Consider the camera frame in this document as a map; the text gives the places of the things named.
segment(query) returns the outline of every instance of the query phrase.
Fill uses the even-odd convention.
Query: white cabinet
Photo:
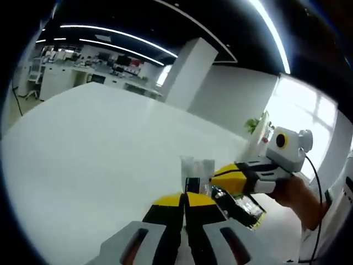
[[[46,65],[41,85],[41,100],[48,100],[73,87],[74,74],[70,67]]]

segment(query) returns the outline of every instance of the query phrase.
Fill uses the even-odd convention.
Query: human arm
[[[326,202],[320,205],[312,191],[297,176],[278,181],[269,196],[282,206],[291,208],[302,226],[310,230],[315,230],[329,208]]]

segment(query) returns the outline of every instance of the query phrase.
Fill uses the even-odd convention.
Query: white pillar
[[[187,110],[218,51],[204,39],[189,41],[181,50],[161,89],[161,101]]]

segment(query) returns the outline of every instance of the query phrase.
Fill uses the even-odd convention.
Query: white tabletop
[[[156,100],[89,83],[25,114],[2,141],[5,182],[50,264],[84,264],[151,202],[181,191],[180,155],[237,159],[245,142]]]

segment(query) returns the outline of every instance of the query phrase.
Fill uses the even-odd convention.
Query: green plant
[[[254,131],[255,131],[256,127],[258,126],[260,120],[263,118],[263,116],[264,116],[265,114],[268,115],[269,113],[268,113],[267,111],[265,111],[265,112],[263,112],[263,114],[261,115],[260,119],[256,119],[256,118],[254,118],[254,119],[248,119],[248,120],[245,122],[244,127],[247,129],[248,133],[250,133],[250,134],[253,134],[253,133],[254,133]]]

